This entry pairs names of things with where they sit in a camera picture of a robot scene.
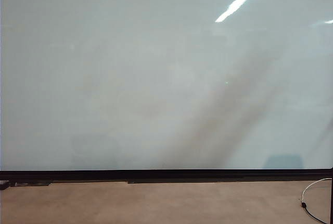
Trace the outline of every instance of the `black cable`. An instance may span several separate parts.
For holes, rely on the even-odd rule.
[[[319,220],[317,217],[313,216],[308,209],[306,208],[306,203],[302,202],[302,207],[304,208],[304,210],[307,212],[308,215],[310,215],[312,218],[314,218],[316,221],[319,221],[322,224],[327,224],[326,222],[323,222],[322,220]]]

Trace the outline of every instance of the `black frame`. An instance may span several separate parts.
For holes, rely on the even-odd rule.
[[[333,176],[331,169],[143,169],[0,171],[0,180],[37,181],[127,181],[130,183],[211,181],[295,181]]]

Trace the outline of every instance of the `floor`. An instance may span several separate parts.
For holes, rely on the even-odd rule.
[[[12,223],[285,223],[317,222],[300,207],[310,181],[127,184],[56,183],[2,192],[1,221]],[[329,222],[330,181],[305,201]]]

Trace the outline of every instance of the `whiteboard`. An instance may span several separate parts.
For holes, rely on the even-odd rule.
[[[1,0],[1,169],[333,167],[333,0]]]

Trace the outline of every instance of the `white cable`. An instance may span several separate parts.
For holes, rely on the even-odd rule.
[[[317,182],[320,182],[320,181],[327,181],[327,180],[332,180],[332,178],[324,178],[324,179],[321,179],[321,180],[318,180],[318,181],[315,181],[315,182],[312,182],[309,186],[307,186],[303,193],[302,193],[302,199],[301,199],[301,202],[304,202],[303,199],[304,199],[304,193],[306,192],[306,190],[311,187],[313,184],[316,184]]]

